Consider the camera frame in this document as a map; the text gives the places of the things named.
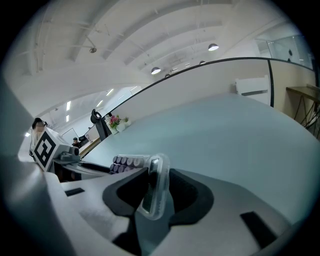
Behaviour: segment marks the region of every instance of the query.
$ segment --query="table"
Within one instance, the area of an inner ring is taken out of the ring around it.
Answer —
[[[86,154],[88,154],[91,150],[93,150],[99,143],[100,143],[100,138],[95,138],[92,140],[92,142],[88,141],[86,144],[84,144],[80,149],[79,149],[79,155],[81,157],[84,157]]]
[[[237,94],[137,120],[83,160],[110,166],[118,154],[156,153],[168,155],[172,168],[248,189],[291,223],[309,214],[318,193],[319,141],[292,118]]]
[[[312,109],[315,107],[315,105],[318,106],[320,104],[320,90],[317,89],[316,87],[312,88],[310,86],[287,87],[286,90],[288,92],[292,92],[292,93],[300,95],[300,101],[299,101],[299,105],[296,110],[294,119],[296,119],[296,117],[297,117],[297,114],[298,114],[298,111],[299,111],[299,108],[301,105],[301,101],[302,101],[303,106],[304,106],[304,119],[301,121],[300,124],[302,124],[305,121],[304,127],[307,128],[314,118],[315,118],[315,122],[317,122],[320,110],[315,111],[313,114],[311,114],[309,119],[308,119],[308,115],[312,111]],[[308,112],[306,110],[305,98],[313,101],[312,106],[310,107]],[[313,135],[315,134],[315,131],[316,131],[316,126],[314,126]]]

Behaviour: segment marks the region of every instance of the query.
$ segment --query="ceiling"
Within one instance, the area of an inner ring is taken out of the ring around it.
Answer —
[[[68,101],[84,113],[86,95],[95,101],[111,88],[143,89],[172,68],[221,59],[286,20],[263,0],[56,0],[21,31],[2,71],[32,116],[49,112],[55,123],[52,110]],[[209,52],[210,43],[219,49]],[[151,75],[155,66],[161,72]]]

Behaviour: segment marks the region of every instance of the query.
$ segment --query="wooden table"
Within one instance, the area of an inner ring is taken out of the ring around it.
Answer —
[[[91,150],[93,150],[101,142],[100,138],[95,138],[92,142],[88,141],[79,149],[79,155],[84,157]]]
[[[300,101],[299,101],[299,105],[296,110],[294,119],[296,119],[296,117],[297,117],[297,114],[298,114],[298,111],[299,111],[299,108],[301,105],[301,101],[302,101],[303,106],[304,106],[304,115],[305,116],[300,124],[302,124],[305,121],[304,127],[307,128],[307,127],[309,127],[309,125],[311,124],[311,122],[314,118],[315,118],[315,123],[316,123],[318,120],[319,113],[320,113],[320,109],[317,108],[317,106],[320,104],[320,89],[317,87],[314,87],[314,86],[297,86],[297,87],[287,87],[286,90],[288,92],[292,92],[292,93],[300,95]],[[305,98],[313,101],[312,106],[310,107],[308,112],[306,110]],[[313,114],[310,114],[310,117],[308,119],[308,115],[312,111],[312,109],[315,109],[315,111]],[[316,131],[316,125],[314,125],[313,135],[315,134],[315,131]]]

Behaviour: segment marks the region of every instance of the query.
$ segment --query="transparent plastic container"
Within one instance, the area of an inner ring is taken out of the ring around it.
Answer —
[[[119,154],[114,159],[132,169],[148,168],[148,190],[137,210],[149,220],[160,219],[165,212],[169,192],[169,157],[162,153],[155,155]]]

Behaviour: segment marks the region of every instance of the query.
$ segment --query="cubicle divider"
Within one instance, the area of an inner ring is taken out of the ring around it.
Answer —
[[[163,78],[128,98],[109,114],[135,121],[216,94],[237,93],[236,79],[265,76],[270,82],[271,107],[290,117],[294,106],[282,104],[287,99],[286,87],[315,85],[314,72],[299,64],[259,57],[221,59]]]

